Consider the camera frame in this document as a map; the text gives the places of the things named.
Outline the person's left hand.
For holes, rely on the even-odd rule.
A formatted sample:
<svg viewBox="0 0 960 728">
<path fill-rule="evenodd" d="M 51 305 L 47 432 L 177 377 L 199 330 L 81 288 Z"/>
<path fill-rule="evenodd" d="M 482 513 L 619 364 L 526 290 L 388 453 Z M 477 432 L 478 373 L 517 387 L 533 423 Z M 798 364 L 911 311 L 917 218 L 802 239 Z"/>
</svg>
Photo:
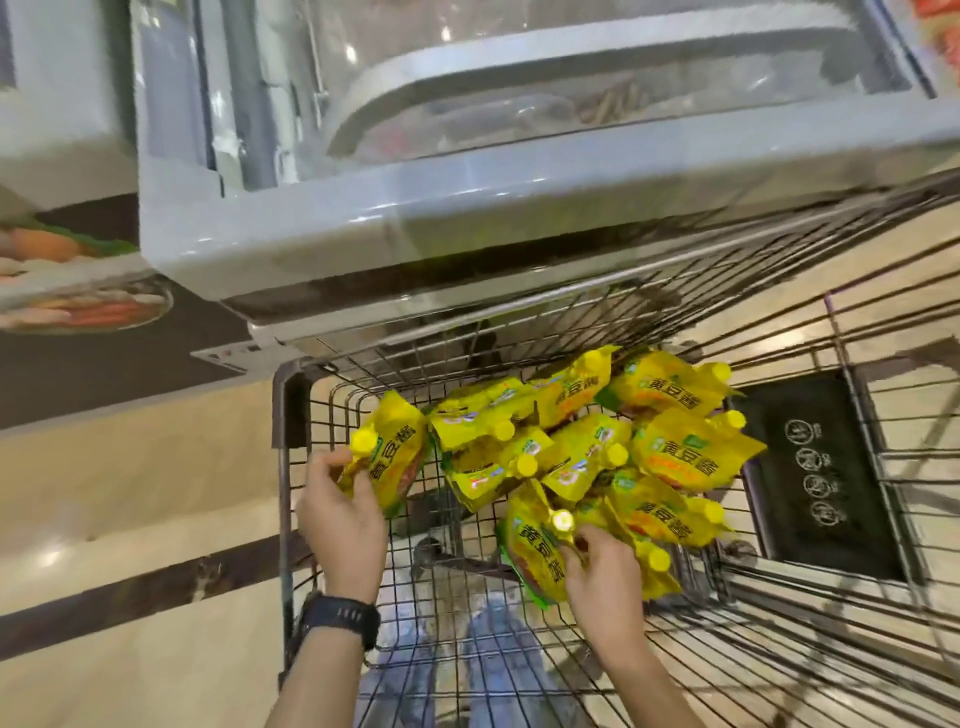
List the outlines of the person's left hand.
<svg viewBox="0 0 960 728">
<path fill-rule="evenodd" d="M 345 448 L 312 452 L 295 507 L 297 527 L 328 595 L 375 604 L 386 566 L 388 524 L 381 508 L 379 519 L 358 516 L 351 496 L 338 487 L 337 477 L 351 461 Z"/>
</svg>

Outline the person's right hand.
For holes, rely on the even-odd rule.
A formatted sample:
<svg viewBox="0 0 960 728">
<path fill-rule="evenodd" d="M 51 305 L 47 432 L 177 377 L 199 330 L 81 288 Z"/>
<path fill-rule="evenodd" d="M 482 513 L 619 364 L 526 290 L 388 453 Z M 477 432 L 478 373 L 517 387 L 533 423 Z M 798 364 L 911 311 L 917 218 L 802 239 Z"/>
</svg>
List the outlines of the person's right hand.
<svg viewBox="0 0 960 728">
<path fill-rule="evenodd" d="M 597 650 L 646 637 L 642 569 L 633 549 L 602 528 L 583 524 L 579 534 L 588 546 L 589 585 L 585 603 L 569 605 L 600 661 Z"/>
</svg>

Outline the yellow spouted sauce pouch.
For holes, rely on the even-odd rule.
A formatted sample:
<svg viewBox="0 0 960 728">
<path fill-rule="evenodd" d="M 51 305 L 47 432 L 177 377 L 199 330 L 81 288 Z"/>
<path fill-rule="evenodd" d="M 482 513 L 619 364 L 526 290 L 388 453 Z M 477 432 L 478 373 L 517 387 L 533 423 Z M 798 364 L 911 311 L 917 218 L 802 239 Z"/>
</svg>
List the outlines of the yellow spouted sauce pouch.
<svg viewBox="0 0 960 728">
<path fill-rule="evenodd" d="M 351 434 L 351 461 L 342 469 L 338 487 L 352 496 L 355 476 L 365 470 L 385 518 L 394 518 L 423 466 L 427 446 L 424 413 L 396 391 L 388 391 Z"/>
<path fill-rule="evenodd" d="M 589 486 L 575 491 L 530 478 L 507 498 L 506 514 L 496 529 L 499 547 L 543 609 L 569 599 L 563 549 L 570 548 L 582 565 L 590 562 L 588 545 L 579 534 L 579 506 L 589 491 Z"/>
</svg>

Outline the person's left forearm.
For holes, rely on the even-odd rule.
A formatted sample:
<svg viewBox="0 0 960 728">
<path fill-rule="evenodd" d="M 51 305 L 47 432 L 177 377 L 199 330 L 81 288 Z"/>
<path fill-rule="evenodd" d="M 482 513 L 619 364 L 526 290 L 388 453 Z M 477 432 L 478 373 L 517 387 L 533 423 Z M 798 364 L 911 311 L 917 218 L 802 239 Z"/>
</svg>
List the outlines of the person's left forearm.
<svg viewBox="0 0 960 728">
<path fill-rule="evenodd" d="M 353 728 L 364 656 L 359 634 L 336 627 L 311 629 L 265 728 Z"/>
</svg>

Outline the person's right forearm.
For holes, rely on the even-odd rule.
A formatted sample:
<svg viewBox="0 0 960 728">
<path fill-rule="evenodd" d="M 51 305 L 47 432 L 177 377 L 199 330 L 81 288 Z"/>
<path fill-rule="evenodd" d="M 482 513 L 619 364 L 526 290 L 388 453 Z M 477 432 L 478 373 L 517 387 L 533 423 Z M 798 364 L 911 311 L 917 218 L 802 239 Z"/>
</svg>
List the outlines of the person's right forearm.
<svg viewBox="0 0 960 728">
<path fill-rule="evenodd" d="M 597 650 L 633 728 L 707 728 L 644 636 Z"/>
</svg>

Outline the person's legs in jeans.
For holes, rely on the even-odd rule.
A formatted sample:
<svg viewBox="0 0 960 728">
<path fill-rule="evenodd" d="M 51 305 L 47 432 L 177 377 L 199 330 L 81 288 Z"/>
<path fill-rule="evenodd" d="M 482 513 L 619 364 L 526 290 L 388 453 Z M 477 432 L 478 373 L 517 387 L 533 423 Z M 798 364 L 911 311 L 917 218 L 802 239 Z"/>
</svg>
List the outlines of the person's legs in jeans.
<svg viewBox="0 0 960 728">
<path fill-rule="evenodd" d="M 516 602 L 494 591 L 471 608 L 462 643 L 465 716 L 448 721 L 437 707 L 432 615 L 412 603 L 382 606 L 379 651 L 361 677 L 353 728 L 590 728 L 581 703 L 547 671 Z"/>
</svg>

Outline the black wristwatch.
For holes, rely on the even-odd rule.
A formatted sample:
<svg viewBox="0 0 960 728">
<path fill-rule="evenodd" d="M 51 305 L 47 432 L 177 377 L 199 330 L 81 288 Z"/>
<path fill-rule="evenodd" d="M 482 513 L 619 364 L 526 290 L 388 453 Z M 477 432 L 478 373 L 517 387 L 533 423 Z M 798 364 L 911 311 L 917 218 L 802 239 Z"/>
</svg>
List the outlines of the black wristwatch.
<svg viewBox="0 0 960 728">
<path fill-rule="evenodd" d="M 381 614 L 378 607 L 356 599 L 312 591 L 304 601 L 296 625 L 291 655 L 296 657 L 312 629 L 336 628 L 360 637 L 365 653 L 378 645 Z"/>
</svg>

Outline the pile of yellow sauce packs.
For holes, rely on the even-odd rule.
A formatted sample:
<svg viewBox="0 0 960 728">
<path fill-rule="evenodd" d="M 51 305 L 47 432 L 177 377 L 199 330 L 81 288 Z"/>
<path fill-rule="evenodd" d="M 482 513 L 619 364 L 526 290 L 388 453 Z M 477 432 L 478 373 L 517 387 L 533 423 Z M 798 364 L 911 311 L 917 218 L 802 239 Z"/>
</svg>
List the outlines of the pile of yellow sauce packs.
<svg viewBox="0 0 960 728">
<path fill-rule="evenodd" d="M 708 493 L 731 485 L 766 445 L 743 432 L 738 409 L 725 407 L 741 396 L 727 363 L 619 350 L 590 349 L 528 380 L 462 387 L 426 410 L 427 427 L 447 484 L 471 513 L 499 499 L 507 510 L 524 480 L 588 486 L 580 527 L 631 547 L 643 601 L 657 601 L 684 590 L 674 550 L 702 552 L 730 531 Z"/>
</svg>

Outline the black cart seat panel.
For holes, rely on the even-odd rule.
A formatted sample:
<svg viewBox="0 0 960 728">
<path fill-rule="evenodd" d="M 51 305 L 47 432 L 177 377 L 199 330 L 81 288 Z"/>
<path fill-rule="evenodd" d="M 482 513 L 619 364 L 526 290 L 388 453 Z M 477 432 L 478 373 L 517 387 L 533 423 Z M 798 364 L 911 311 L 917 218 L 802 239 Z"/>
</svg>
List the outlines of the black cart seat panel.
<svg viewBox="0 0 960 728">
<path fill-rule="evenodd" d="M 730 407 L 765 444 L 743 471 L 765 558 L 906 583 L 846 377 L 820 370 L 741 387 Z"/>
</svg>

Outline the grey glass-top freezer cabinet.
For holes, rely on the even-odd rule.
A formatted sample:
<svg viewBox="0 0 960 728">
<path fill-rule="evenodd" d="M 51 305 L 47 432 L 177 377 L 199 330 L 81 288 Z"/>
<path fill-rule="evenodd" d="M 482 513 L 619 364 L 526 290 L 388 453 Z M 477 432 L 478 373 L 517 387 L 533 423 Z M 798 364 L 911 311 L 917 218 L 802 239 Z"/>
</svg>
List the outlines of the grey glass-top freezer cabinet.
<svg viewBox="0 0 960 728">
<path fill-rule="evenodd" d="M 846 221 L 960 167 L 940 0 L 130 0 L 139 246 L 269 343 Z"/>
</svg>

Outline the food picture banner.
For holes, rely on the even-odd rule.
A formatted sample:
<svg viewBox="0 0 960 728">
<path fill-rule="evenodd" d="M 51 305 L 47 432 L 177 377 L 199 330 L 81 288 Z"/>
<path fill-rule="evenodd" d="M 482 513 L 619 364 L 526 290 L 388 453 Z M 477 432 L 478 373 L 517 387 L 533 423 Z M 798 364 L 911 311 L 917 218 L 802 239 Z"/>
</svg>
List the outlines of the food picture banner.
<svg viewBox="0 0 960 728">
<path fill-rule="evenodd" d="M 124 238 L 0 221 L 0 334 L 112 334 L 162 319 L 171 283 Z"/>
</svg>

